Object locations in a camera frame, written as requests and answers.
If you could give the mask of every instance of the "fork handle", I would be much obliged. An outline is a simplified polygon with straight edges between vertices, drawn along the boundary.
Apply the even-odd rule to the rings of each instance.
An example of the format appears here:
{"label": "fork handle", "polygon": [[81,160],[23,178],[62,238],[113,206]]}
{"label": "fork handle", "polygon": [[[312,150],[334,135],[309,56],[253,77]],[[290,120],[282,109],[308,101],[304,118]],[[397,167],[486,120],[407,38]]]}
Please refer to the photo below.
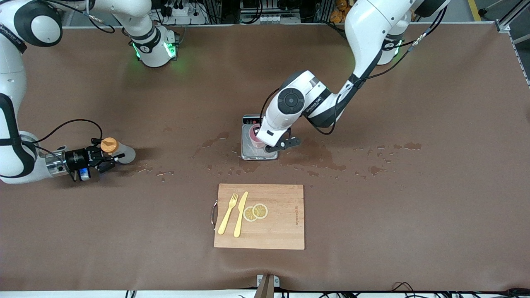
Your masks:
{"label": "fork handle", "polygon": [[241,223],[243,221],[243,212],[239,212],[237,223],[235,224],[234,237],[238,238],[241,235]]}
{"label": "fork handle", "polygon": [[225,233],[226,225],[228,224],[228,219],[230,218],[231,211],[232,211],[232,208],[228,208],[228,210],[226,211],[225,217],[223,217],[223,221],[221,222],[221,226],[219,227],[219,230],[217,231],[219,235],[223,235]]}

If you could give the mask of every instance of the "wooden cutting board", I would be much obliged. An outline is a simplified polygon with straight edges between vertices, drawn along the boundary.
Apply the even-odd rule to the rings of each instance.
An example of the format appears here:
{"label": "wooden cutting board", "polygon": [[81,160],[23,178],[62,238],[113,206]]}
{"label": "wooden cutting board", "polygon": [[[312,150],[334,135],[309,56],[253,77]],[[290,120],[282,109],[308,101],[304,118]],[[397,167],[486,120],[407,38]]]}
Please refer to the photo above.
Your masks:
{"label": "wooden cutting board", "polygon": [[[262,203],[269,214],[262,220],[248,222],[243,218],[241,235],[234,237],[234,228],[239,216],[239,202],[243,193],[249,192],[245,208]],[[274,184],[219,184],[218,216],[216,227],[228,210],[232,194],[239,195],[230,214],[226,231],[219,235],[215,231],[214,247],[260,248],[260,249],[304,249],[304,186]]]}

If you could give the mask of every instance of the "white bottle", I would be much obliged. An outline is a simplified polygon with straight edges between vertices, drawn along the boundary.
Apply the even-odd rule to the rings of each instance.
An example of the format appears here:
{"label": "white bottle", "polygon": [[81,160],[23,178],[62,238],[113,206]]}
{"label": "white bottle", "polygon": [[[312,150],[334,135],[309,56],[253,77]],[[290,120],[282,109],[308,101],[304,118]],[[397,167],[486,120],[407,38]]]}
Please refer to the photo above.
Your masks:
{"label": "white bottle", "polygon": [[118,159],[120,163],[129,163],[136,157],[136,152],[129,146],[121,144],[114,138],[105,138],[101,142],[101,150],[109,153],[111,156],[125,154],[124,157]]}

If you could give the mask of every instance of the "white bracket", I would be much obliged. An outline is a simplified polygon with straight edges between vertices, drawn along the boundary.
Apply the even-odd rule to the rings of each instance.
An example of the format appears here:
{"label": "white bracket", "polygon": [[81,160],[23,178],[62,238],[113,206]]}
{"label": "white bracket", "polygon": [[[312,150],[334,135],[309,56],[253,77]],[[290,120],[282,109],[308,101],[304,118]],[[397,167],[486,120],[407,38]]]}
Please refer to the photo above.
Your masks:
{"label": "white bracket", "polygon": [[[258,275],[258,281],[256,283],[256,287],[260,286],[261,280],[263,279],[263,274]],[[274,287],[280,287],[280,278],[276,275],[274,275]]]}

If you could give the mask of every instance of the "lemon slice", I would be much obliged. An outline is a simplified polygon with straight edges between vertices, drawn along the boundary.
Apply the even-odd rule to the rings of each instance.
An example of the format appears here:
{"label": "lemon slice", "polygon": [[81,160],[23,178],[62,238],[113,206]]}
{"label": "lemon slice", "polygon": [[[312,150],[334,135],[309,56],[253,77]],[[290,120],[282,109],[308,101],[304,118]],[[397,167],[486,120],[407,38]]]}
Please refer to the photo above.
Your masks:
{"label": "lemon slice", "polygon": [[257,220],[257,218],[254,216],[254,213],[252,213],[253,208],[253,206],[250,206],[245,208],[243,211],[243,217],[245,217],[246,221],[248,222],[255,222]]}
{"label": "lemon slice", "polygon": [[267,217],[267,214],[269,214],[269,210],[264,204],[256,204],[252,208],[252,213],[257,219],[262,220]]}

